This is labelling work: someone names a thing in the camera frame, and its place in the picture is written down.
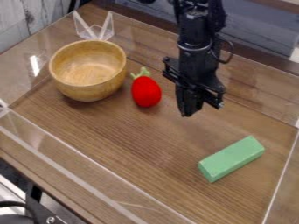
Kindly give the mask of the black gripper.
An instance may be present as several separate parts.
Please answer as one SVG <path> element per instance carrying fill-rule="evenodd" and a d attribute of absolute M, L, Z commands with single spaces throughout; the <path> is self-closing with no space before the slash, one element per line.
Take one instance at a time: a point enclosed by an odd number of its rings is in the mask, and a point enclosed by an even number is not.
<path fill-rule="evenodd" d="M 203 103 L 215 109 L 223 107 L 226 87 L 217 71 L 219 62 L 211 54 L 211 45 L 198 47 L 180 43 L 179 57 L 164 57 L 163 76 L 175 84 L 178 108 L 190 117 L 202 110 Z"/>

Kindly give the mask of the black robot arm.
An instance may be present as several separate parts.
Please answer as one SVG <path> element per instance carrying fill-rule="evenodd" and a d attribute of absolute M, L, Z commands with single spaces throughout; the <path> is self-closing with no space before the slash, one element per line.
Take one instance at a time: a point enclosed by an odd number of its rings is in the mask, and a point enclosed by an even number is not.
<path fill-rule="evenodd" d="M 221 36 L 227 13 L 222 0 L 172 0 L 179 28 L 179 57 L 164 57 L 163 76 L 175 84 L 178 108 L 190 117 L 203 103 L 223 107 L 226 87 L 217 72 L 229 64 L 234 45 Z"/>

